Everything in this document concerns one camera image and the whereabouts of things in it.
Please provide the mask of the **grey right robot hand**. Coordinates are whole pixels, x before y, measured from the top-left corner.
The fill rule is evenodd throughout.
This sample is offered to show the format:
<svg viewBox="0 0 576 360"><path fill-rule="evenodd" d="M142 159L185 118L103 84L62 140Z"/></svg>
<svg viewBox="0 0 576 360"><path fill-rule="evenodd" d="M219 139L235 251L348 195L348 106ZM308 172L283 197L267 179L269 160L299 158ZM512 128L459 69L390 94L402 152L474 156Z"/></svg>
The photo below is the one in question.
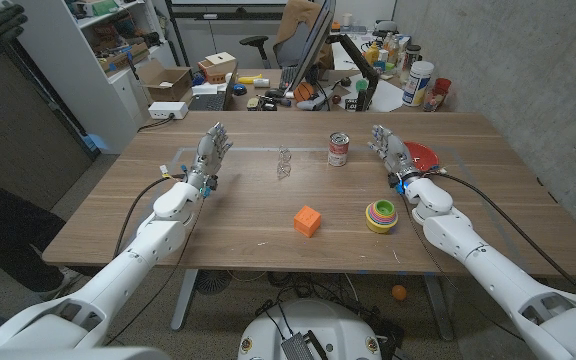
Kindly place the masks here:
<svg viewBox="0 0 576 360"><path fill-rule="evenodd" d="M398 175L402 180L421 175L421 171L413 163L408 147L390 129L374 125L371 134L373 140L368 146L377 153L389 173Z"/></svg>

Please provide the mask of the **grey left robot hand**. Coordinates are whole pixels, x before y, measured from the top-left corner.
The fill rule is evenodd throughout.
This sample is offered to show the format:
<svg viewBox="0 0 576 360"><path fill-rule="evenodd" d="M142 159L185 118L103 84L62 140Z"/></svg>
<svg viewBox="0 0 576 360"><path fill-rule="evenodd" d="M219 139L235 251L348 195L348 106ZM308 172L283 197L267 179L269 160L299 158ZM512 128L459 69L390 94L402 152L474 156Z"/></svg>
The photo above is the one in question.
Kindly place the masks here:
<svg viewBox="0 0 576 360"><path fill-rule="evenodd" d="M232 142L228 141L225 126L217 122L205 133L197 145L187 183L197 189L203 188L208 180L218 173L222 160L231 147Z"/></svg>

